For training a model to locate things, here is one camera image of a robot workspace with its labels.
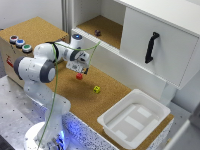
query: empty white tray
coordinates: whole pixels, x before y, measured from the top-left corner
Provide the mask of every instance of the empty white tray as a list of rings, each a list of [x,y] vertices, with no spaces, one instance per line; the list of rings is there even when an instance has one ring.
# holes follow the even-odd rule
[[[98,118],[105,133],[126,149],[136,149],[169,115],[170,109],[133,90]]]

